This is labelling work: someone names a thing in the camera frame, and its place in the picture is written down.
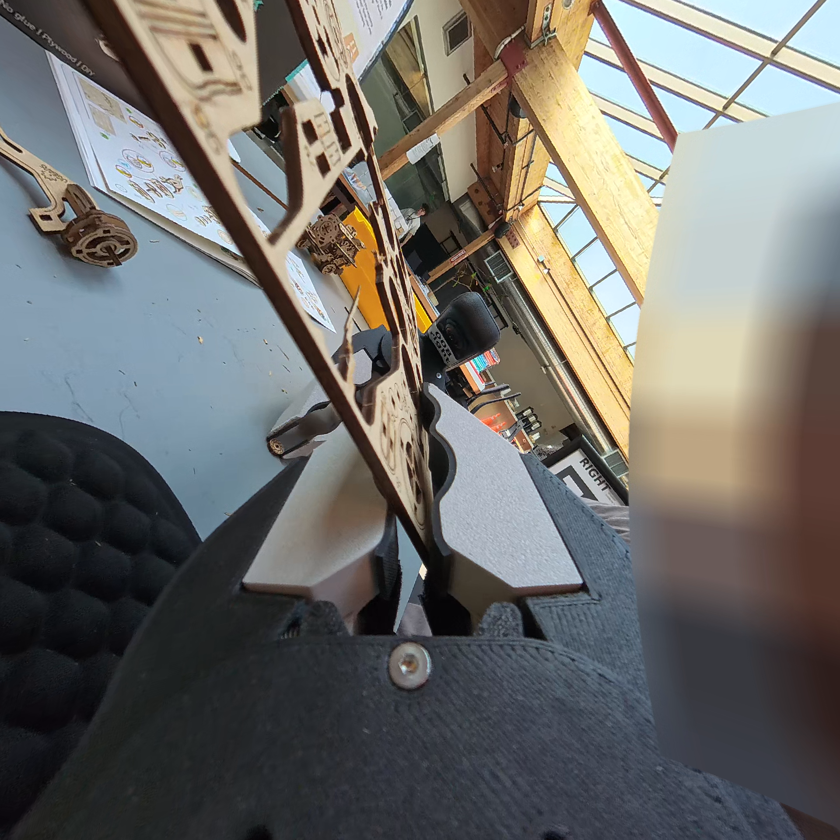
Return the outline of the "yellow plastic bin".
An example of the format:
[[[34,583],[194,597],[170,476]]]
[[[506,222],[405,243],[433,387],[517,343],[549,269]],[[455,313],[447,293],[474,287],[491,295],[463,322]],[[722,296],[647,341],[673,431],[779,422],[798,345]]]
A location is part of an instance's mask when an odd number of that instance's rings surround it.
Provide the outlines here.
[[[373,228],[367,216],[356,207],[343,221],[342,225],[352,228],[363,248],[360,248],[353,258],[353,264],[347,263],[341,269],[341,279],[347,290],[354,298],[360,291],[358,309],[370,329],[385,326],[391,327],[387,320],[382,301],[376,285],[377,259],[379,248]]]

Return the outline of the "wooden spindle model assembly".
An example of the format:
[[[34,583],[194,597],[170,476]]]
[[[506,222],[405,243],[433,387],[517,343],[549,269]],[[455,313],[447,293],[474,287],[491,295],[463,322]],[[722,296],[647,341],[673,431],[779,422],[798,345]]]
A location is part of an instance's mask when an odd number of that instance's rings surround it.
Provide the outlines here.
[[[57,235],[70,255],[91,266],[112,268],[135,257],[136,237],[118,216],[106,213],[79,184],[1,132],[3,158],[31,175],[49,204],[28,213],[45,235]]]

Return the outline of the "dark teal model kit box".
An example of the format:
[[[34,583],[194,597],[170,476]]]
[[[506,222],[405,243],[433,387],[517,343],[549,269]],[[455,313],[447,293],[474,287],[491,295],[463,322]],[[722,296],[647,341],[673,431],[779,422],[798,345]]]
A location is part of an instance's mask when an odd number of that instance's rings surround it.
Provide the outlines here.
[[[287,84],[306,59],[284,1],[253,2],[263,103]],[[111,49],[100,27],[80,1],[2,1],[2,19],[58,60],[95,81],[150,117],[148,105]]]

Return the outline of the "white instruction poster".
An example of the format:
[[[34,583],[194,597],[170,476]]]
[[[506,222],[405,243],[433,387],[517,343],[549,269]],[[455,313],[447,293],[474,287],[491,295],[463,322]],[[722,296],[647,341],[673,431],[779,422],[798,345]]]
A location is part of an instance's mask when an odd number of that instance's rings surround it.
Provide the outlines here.
[[[349,1],[348,5],[358,49],[357,57],[353,58],[353,70],[360,77],[375,63],[402,25],[413,1]]]

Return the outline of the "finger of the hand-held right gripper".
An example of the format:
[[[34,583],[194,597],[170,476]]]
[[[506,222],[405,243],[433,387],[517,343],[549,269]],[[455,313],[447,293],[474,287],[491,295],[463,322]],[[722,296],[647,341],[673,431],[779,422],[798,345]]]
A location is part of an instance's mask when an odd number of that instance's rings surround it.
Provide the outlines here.
[[[341,424],[338,416],[301,416],[290,420],[276,432],[283,437],[287,447],[282,459],[310,456]]]
[[[271,428],[272,437],[316,437],[339,426],[339,415],[320,384],[299,393]]]

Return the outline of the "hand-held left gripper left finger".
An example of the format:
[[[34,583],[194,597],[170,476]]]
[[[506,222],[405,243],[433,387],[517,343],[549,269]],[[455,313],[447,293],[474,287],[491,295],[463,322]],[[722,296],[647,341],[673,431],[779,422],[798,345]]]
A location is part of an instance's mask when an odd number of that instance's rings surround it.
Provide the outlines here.
[[[344,427],[307,460],[243,579],[330,602],[351,631],[389,634],[402,593],[396,515]]]

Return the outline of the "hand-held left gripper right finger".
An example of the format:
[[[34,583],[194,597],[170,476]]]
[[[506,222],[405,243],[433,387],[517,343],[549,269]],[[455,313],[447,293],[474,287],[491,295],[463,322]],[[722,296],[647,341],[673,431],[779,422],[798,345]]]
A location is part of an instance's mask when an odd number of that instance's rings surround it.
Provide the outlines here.
[[[570,595],[585,583],[531,460],[425,383],[432,487],[422,604],[435,635],[471,635],[496,603]]]

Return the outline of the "laser-cut wooden parts sheet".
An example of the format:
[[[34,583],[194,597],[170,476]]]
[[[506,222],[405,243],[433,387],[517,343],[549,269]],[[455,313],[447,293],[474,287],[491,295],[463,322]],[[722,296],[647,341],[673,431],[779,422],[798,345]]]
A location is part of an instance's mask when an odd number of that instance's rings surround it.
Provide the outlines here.
[[[270,235],[252,218],[227,141],[260,121],[256,13],[252,2],[86,2],[189,172],[241,251],[309,363],[422,559],[432,542],[433,492],[419,411],[423,372],[413,290],[375,158],[375,117],[354,75],[332,2],[289,2],[320,94],[282,115],[288,210]],[[331,360],[302,308],[287,255],[343,170],[364,160],[376,194],[375,282],[392,336],[390,370],[356,397],[345,339]]]

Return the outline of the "small wooden vehicle model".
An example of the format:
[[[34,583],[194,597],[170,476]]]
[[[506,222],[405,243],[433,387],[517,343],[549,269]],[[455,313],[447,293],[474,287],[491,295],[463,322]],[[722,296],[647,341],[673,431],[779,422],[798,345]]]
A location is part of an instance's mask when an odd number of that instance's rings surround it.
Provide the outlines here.
[[[295,247],[305,250],[321,273],[337,277],[346,266],[356,267],[357,255],[365,250],[355,229],[334,214],[308,224]]]

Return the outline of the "white instruction booklet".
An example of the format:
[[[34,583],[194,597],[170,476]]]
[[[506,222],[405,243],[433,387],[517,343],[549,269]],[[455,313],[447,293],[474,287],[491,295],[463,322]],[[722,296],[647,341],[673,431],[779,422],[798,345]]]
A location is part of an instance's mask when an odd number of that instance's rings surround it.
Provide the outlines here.
[[[46,57],[91,185],[258,286],[162,127],[49,52]],[[239,152],[245,151],[247,143],[256,145],[245,133],[236,134],[227,142],[228,156],[234,175],[246,187],[250,216],[268,237],[286,213],[287,178],[270,156],[267,163],[254,167],[256,151],[248,151],[244,163]],[[305,267],[299,252],[290,248],[287,273],[303,310],[312,321],[335,333],[313,283],[313,271]]]

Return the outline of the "framed right marker sign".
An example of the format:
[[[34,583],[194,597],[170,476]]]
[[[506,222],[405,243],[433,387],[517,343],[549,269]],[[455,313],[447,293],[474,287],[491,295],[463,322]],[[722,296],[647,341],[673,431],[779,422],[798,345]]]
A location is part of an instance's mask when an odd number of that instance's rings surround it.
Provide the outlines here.
[[[586,436],[566,441],[542,463],[584,501],[628,507],[627,489]]]

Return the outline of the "black textured wrist rest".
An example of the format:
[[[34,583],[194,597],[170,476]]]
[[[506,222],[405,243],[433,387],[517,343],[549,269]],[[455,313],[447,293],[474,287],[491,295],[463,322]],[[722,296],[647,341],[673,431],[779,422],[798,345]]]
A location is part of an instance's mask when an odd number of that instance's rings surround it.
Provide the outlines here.
[[[119,437],[2,411],[2,838],[78,745],[200,543],[164,478]]]

